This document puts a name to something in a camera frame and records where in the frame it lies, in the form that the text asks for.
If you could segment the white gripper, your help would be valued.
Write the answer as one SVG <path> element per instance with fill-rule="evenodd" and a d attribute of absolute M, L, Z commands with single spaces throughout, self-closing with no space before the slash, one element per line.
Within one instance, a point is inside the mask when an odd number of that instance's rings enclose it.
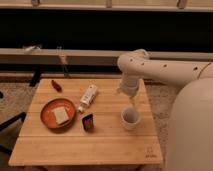
<path fill-rule="evenodd" d="M 129 96 L 130 103 L 137 109 L 137 99 L 134 97 L 139 89 L 139 77 L 134 75 L 123 75 L 118 86 L 118 91 Z"/>

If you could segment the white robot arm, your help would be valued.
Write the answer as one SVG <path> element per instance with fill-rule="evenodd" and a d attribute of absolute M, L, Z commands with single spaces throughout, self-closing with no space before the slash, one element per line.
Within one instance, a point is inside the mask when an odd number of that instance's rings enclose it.
<path fill-rule="evenodd" d="M 168 119 L 164 171 L 213 171 L 213 61 L 153 60 L 144 49 L 121 54 L 119 88 L 133 97 L 143 77 L 177 86 Z"/>

